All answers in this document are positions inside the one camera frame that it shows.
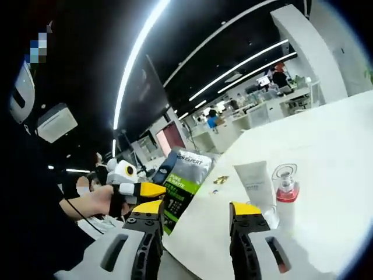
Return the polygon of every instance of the black ceiling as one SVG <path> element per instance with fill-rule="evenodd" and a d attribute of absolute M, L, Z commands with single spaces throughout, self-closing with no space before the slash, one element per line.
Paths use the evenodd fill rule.
<path fill-rule="evenodd" d="M 148 14 L 158 1 L 66 1 L 52 23 L 47 63 L 39 64 L 35 112 L 66 103 L 78 127 L 53 144 L 44 143 L 52 165 L 89 168 L 93 152 L 111 151 L 112 120 L 125 63 Z M 152 28 L 141 54 L 148 54 L 160 80 L 166 81 L 205 38 L 246 9 L 262 1 L 171 0 Z M 218 82 L 192 102 L 188 99 L 207 83 L 242 60 L 280 41 L 270 11 L 287 3 L 304 11 L 303 0 L 274 1 L 224 29 L 198 51 L 166 86 L 178 114 L 204 99 L 218 97 Z M 283 56 L 281 48 L 247 63 L 251 72 Z"/>

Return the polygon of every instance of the white device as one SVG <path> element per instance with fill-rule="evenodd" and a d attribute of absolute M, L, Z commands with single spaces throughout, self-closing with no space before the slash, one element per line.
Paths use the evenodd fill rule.
<path fill-rule="evenodd" d="M 10 114 L 21 124 L 31 113 L 35 102 L 35 85 L 26 62 L 19 71 L 10 97 Z"/>
<path fill-rule="evenodd" d="M 67 132 L 78 126 L 68 106 L 60 103 L 48 110 L 37 123 L 37 132 L 49 143 L 55 142 Z"/>
<path fill-rule="evenodd" d="M 268 75 L 265 75 L 259 79 L 256 80 L 260 86 L 265 86 L 265 85 L 268 85 L 270 84 L 270 80 L 268 78 Z"/>

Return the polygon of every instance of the transparent bottle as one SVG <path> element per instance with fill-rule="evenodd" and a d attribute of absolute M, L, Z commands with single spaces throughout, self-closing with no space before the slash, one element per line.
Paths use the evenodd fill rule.
<path fill-rule="evenodd" d="M 295 201 L 300 186 L 295 180 L 296 164 L 281 164 L 272 175 L 276 190 L 276 208 L 280 218 L 279 228 L 292 232 L 295 225 Z"/>

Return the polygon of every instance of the ceiling light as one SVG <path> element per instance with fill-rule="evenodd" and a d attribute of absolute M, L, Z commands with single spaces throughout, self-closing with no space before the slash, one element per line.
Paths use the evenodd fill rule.
<path fill-rule="evenodd" d="M 161 15 L 161 13 L 166 8 L 169 2 L 170 0 L 160 0 L 158 2 L 157 6 L 153 9 L 152 13 L 147 18 L 144 26 L 142 27 L 142 30 L 139 33 L 139 36 L 137 37 L 135 41 L 135 44 L 132 47 L 128 61 L 124 68 L 121 85 L 119 87 L 117 105 L 115 105 L 114 125 L 113 125 L 114 130 L 118 128 L 119 114 L 121 112 L 124 91 L 126 89 L 126 85 L 128 83 L 129 75 L 131 74 L 133 65 L 135 64 L 136 57 L 138 56 L 141 46 L 144 43 L 146 36 L 149 34 L 150 29 L 152 29 L 153 25 L 155 24 L 155 22 L 157 21 L 157 19 L 159 18 L 159 16 Z"/>
<path fill-rule="evenodd" d="M 112 140 L 112 156 L 115 157 L 115 148 L 117 147 L 117 140 Z"/>
<path fill-rule="evenodd" d="M 80 169 L 72 169 L 72 168 L 66 168 L 67 172 L 78 172 L 78 173 L 89 173 L 89 170 L 80 170 Z"/>
<path fill-rule="evenodd" d="M 215 30 L 209 37 L 207 37 L 202 43 L 200 43 L 187 57 L 183 60 L 182 64 L 179 65 L 175 71 L 171 74 L 171 76 L 168 77 L 168 79 L 164 82 L 163 87 L 166 87 L 170 80 L 172 80 L 173 77 L 180 71 L 180 69 L 200 50 L 202 49 L 208 42 L 210 42 L 213 38 L 215 38 L 218 34 L 220 34 L 224 29 L 231 26 L 236 21 L 240 20 L 244 16 L 248 15 L 251 12 L 254 12 L 255 10 L 258 10 L 268 4 L 271 4 L 273 2 L 276 2 L 277 0 L 264 0 L 260 3 L 250 7 L 247 10 L 244 10 L 242 13 L 238 14 L 234 18 L 230 19 L 227 24 L 224 24 L 220 26 L 217 30 Z"/>
<path fill-rule="evenodd" d="M 183 118 L 185 118 L 187 115 L 189 115 L 189 113 L 185 113 L 184 115 L 182 115 L 180 118 L 179 118 L 179 121 L 181 121 Z"/>
<path fill-rule="evenodd" d="M 235 71 L 236 69 L 238 69 L 239 67 L 243 66 L 244 64 L 246 64 L 247 62 L 249 62 L 250 60 L 253 60 L 254 58 L 257 58 L 258 56 L 282 45 L 282 44 L 285 44 L 287 43 L 289 40 L 288 39 L 285 39 L 281 42 L 278 42 L 268 48 L 265 48 L 264 50 L 258 52 L 257 54 L 254 54 L 253 56 L 249 57 L 248 59 L 244 60 L 243 62 L 240 62 L 239 64 L 237 64 L 235 67 L 231 68 L 230 70 L 228 70 L 227 72 L 225 72 L 224 74 L 220 75 L 219 77 L 217 77 L 215 80 L 213 80 L 212 82 L 210 82 L 209 84 L 207 84 L 205 87 L 203 87 L 200 91 L 198 91 L 195 95 L 193 95 L 191 98 L 189 98 L 189 101 L 192 101 L 194 98 L 196 98 L 197 96 L 199 96 L 202 92 L 204 92 L 206 89 L 208 89 L 209 87 L 211 87 L 213 84 L 215 84 L 216 82 L 218 82 L 219 80 L 223 79 L 225 76 L 227 76 L 228 74 L 232 73 L 233 71 Z"/>
<path fill-rule="evenodd" d="M 199 103 L 195 108 L 196 108 L 196 109 L 199 108 L 200 106 L 204 105 L 206 102 L 207 102 L 206 100 L 202 101 L 202 102 Z"/>
<path fill-rule="evenodd" d="M 257 70 L 254 70 L 254 71 L 250 72 L 249 74 L 243 76 L 242 78 L 239 78 L 238 80 L 234 81 L 233 83 L 231 83 L 231 84 L 227 85 L 226 87 L 222 88 L 221 90 L 218 91 L 218 93 L 221 93 L 221 92 L 225 91 L 226 89 L 231 88 L 232 86 L 238 84 L 240 81 L 242 81 L 242 80 L 248 78 L 249 76 L 251 76 L 251 75 L 253 75 L 253 74 L 255 74 L 255 73 L 258 73 L 259 71 L 261 71 L 261 70 L 267 68 L 268 66 L 271 66 L 272 64 L 275 64 L 275 63 L 277 63 L 277 62 L 279 62 L 279 61 L 281 61 L 281 60 L 284 60 L 284 59 L 286 59 L 286 58 L 288 58 L 288 57 L 291 57 L 291 56 L 293 56 L 294 54 L 297 54 L 297 52 L 292 52 L 291 54 L 284 55 L 283 57 L 281 57 L 281 58 L 279 58 L 279 59 L 276 59 L 276 60 L 274 60 L 274 61 L 272 61 L 272 62 L 270 62 L 270 63 L 267 63 L 266 65 L 264 65 L 264 66 L 258 68 Z"/>

